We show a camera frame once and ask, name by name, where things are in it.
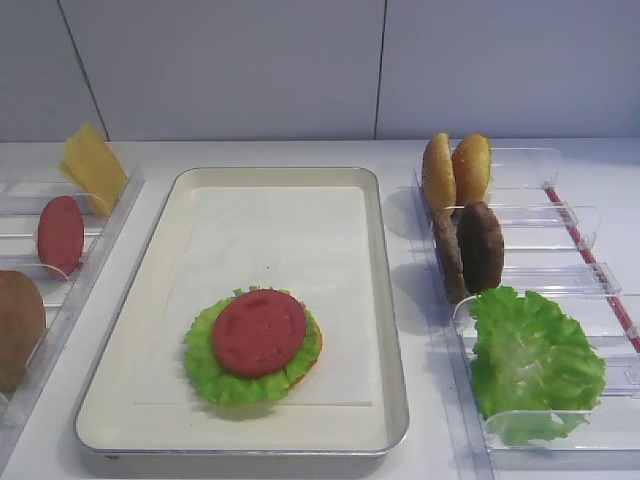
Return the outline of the clear acrylic right rack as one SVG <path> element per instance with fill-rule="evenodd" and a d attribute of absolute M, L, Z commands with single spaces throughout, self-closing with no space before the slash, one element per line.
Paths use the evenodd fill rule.
<path fill-rule="evenodd" d="M 557 193 L 560 163 L 559 153 L 547 148 L 497 148 L 493 152 L 486 202 L 504 237 L 502 281 L 519 293 L 534 291 L 555 301 L 581 323 L 590 344 L 605 361 L 606 386 L 599 405 L 587 413 L 586 423 L 567 437 L 533 440 L 520 446 L 505 444 L 477 411 L 470 369 L 476 340 L 472 300 L 449 302 L 422 180 L 419 176 L 412 180 L 430 278 L 428 332 L 453 377 L 446 390 L 445 411 L 461 479 L 499 479 L 508 470 L 534 471 L 543 477 L 563 470 L 639 470 L 639 352 L 607 303 L 607 295 L 619 296 L 638 327 L 639 298 L 624 293 L 608 265 L 596 259 L 597 268 L 603 267 L 611 281 L 602 284 L 580 256 L 565 228 L 567 221 L 560 215 L 560 206 L 544 191 L 551 186 Z M 561 201 L 592 252 L 601 223 L 599 210 Z"/>

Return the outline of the brown bun in left rack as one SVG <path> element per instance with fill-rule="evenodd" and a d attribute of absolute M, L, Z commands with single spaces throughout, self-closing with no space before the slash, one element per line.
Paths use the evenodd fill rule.
<path fill-rule="evenodd" d="M 25 274 L 1 271 L 1 391 L 18 387 L 25 366 L 46 326 L 36 284 Z"/>

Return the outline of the red tomato slice on tray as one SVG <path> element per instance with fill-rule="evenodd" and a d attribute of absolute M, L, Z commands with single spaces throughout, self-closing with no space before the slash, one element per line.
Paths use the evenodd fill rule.
<path fill-rule="evenodd" d="M 294 297 L 257 289 L 223 308 L 214 322 L 211 342 L 223 367 L 241 377 L 256 378 L 289 364 L 308 330 L 304 307 Z"/>

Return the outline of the white metal baking tray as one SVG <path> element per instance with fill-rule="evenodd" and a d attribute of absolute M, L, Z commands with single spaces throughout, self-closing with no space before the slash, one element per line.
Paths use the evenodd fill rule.
<path fill-rule="evenodd" d="M 216 407 L 183 358 L 203 309 L 252 286 L 290 292 L 323 349 L 272 405 Z M 91 451 L 122 456 L 379 457 L 409 426 L 376 176 L 358 167 L 179 174 L 78 409 Z"/>

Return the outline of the yellow cheese slices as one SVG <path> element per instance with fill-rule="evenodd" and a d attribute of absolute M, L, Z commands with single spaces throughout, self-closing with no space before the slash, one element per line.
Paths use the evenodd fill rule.
<path fill-rule="evenodd" d="M 111 215 L 128 181 L 119 160 L 89 123 L 67 139 L 59 170 L 89 195 L 92 211 L 103 218 Z"/>

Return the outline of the sesame bun half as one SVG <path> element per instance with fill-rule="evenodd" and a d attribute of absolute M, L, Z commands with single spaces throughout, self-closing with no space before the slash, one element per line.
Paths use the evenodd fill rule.
<path fill-rule="evenodd" d="M 489 139 L 480 134 L 465 137 L 453 151 L 452 166 L 456 183 L 456 204 L 465 206 L 483 201 L 492 166 Z"/>
<path fill-rule="evenodd" d="M 432 211 L 443 211 L 455 205 L 456 183 L 447 133 L 435 133 L 429 140 L 422 159 L 422 183 Z"/>

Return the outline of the green lettuce on tray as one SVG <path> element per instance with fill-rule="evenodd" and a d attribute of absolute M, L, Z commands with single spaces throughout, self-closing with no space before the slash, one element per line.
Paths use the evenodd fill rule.
<path fill-rule="evenodd" d="M 233 296 L 202 310 L 185 335 L 185 371 L 196 392 L 213 405 L 236 407 L 262 402 L 272 403 L 283 399 L 293 388 L 292 383 L 296 376 L 303 372 L 304 365 L 312 355 L 311 323 L 315 319 L 307 306 L 291 295 L 304 307 L 309 327 L 303 345 L 293 360 L 274 373 L 256 378 L 241 377 L 221 365 L 214 354 L 211 342 L 214 322 L 232 300 L 257 289 L 273 288 L 251 286 L 248 290 L 236 289 Z M 273 290 L 290 295 L 286 290 Z"/>

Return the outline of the red strip on rack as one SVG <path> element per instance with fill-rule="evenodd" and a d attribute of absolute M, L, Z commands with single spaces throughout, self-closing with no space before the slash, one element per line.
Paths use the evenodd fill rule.
<path fill-rule="evenodd" d="M 595 273 L 595 278 L 598 279 L 602 284 L 604 285 L 610 284 L 611 281 L 607 279 L 604 272 L 604 268 L 603 267 L 597 268 L 596 258 L 594 257 L 590 248 L 587 247 L 585 242 L 583 241 L 583 238 L 581 236 L 581 233 L 578 227 L 574 223 L 570 222 L 571 216 L 569 214 L 569 208 L 562 203 L 560 197 L 558 196 L 558 194 L 556 193 L 553 187 L 551 186 L 545 187 L 544 191 L 548 199 L 554 205 L 560 206 L 560 210 L 561 210 L 560 215 L 565 221 L 567 221 L 565 228 L 571 240 L 573 241 L 574 245 L 578 249 L 580 256 L 582 257 L 585 264 L 590 266 L 591 270 Z M 620 326 L 624 330 L 624 333 L 626 334 L 634 350 L 636 352 L 639 352 L 639 327 L 633 323 L 632 318 L 627 312 L 622 300 L 619 298 L 617 294 L 608 294 L 607 303 L 609 304 L 611 310 L 616 316 Z"/>

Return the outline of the clear acrylic left rack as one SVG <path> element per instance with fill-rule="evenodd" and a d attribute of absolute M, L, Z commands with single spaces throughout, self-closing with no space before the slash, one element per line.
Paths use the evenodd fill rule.
<path fill-rule="evenodd" d="M 128 182 L 112 214 L 93 214 L 89 195 L 72 184 L 14 178 L 1 183 L 1 268 L 21 271 L 37 285 L 46 311 L 44 334 L 26 363 L 17 390 L 1 395 L 1 462 L 17 444 L 67 339 L 144 185 L 141 168 Z M 55 277 L 39 263 L 39 217 L 56 197 L 72 197 L 83 216 L 84 247 L 80 266 L 69 277 Z"/>

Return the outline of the right sesame bun half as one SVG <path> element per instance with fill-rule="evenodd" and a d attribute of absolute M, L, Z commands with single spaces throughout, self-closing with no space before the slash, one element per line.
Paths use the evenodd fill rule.
<path fill-rule="evenodd" d="M 480 134 L 465 137 L 453 151 L 452 166 L 456 183 L 456 204 L 465 206 L 483 201 L 492 166 L 489 139 Z"/>

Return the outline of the clear acrylic rack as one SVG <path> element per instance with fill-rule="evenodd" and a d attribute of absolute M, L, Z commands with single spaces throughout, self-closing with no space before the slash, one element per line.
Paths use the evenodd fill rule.
<path fill-rule="evenodd" d="M 422 180 L 419 176 L 412 180 L 430 278 L 428 332 L 453 377 L 446 390 L 445 411 L 461 479 L 499 479 L 508 470 L 534 471 L 543 477 L 563 470 L 639 470 L 639 352 L 607 303 L 607 295 L 619 296 L 638 327 L 639 298 L 624 293 L 608 265 L 596 259 L 597 268 L 603 267 L 611 281 L 602 284 L 580 256 L 565 228 L 567 221 L 560 215 L 560 206 L 544 191 L 551 186 L 557 193 L 560 163 L 559 153 L 547 148 L 497 148 L 493 152 L 486 202 L 504 237 L 502 281 L 519 293 L 534 291 L 555 301 L 581 323 L 590 344 L 605 361 L 606 386 L 599 405 L 587 413 L 586 423 L 567 437 L 533 440 L 520 446 L 505 444 L 477 411 L 470 369 L 476 340 L 472 300 L 449 302 Z M 561 201 L 592 252 L 601 223 L 599 210 Z"/>
<path fill-rule="evenodd" d="M 37 285 L 46 311 L 44 334 L 26 363 L 17 390 L 1 395 L 1 462 L 17 444 L 67 339 L 144 185 L 141 168 L 128 182 L 112 214 L 93 214 L 89 195 L 72 184 L 14 178 L 1 183 L 1 268 L 21 271 Z M 84 247 L 80 266 L 69 277 L 55 277 L 39 263 L 39 217 L 56 197 L 72 197 L 83 216 Z"/>

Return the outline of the bottom bun on tray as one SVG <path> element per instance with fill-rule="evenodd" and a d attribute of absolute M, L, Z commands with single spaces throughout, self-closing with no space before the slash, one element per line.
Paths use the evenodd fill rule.
<path fill-rule="evenodd" d="M 292 383 L 292 387 L 297 385 L 302 379 L 311 371 L 311 369 L 317 363 L 318 357 L 323 348 L 323 336 L 318 324 L 313 321 L 311 323 L 311 337 L 313 339 L 312 342 L 312 355 L 310 359 L 304 365 L 303 372 L 296 376 L 295 381 Z"/>

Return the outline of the left sesame bun half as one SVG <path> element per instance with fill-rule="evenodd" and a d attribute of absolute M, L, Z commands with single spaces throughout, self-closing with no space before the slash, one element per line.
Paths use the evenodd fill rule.
<path fill-rule="evenodd" d="M 422 159 L 422 183 L 432 211 L 443 211 L 455 205 L 456 183 L 447 133 L 435 133 L 429 140 Z"/>

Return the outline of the white paper tray liner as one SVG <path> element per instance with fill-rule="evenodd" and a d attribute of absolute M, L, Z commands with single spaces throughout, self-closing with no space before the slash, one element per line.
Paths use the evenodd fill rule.
<path fill-rule="evenodd" d="M 356 187 L 199 188 L 147 257 L 151 347 L 140 404 L 194 398 L 185 333 L 236 289 L 290 292 L 313 314 L 323 349 L 289 405 L 364 406 L 374 399 L 373 290 L 363 192 Z"/>

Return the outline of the brown meat patty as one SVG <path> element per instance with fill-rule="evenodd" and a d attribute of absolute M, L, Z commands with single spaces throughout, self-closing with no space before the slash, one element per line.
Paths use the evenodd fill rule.
<path fill-rule="evenodd" d="M 493 210 L 483 201 L 467 204 L 459 217 L 457 243 L 467 290 L 478 294 L 500 285 L 504 238 Z"/>
<path fill-rule="evenodd" d="M 468 296 L 468 292 L 463 277 L 463 263 L 457 243 L 456 229 L 447 210 L 434 213 L 433 233 L 443 269 L 447 298 L 451 304 L 457 304 Z"/>

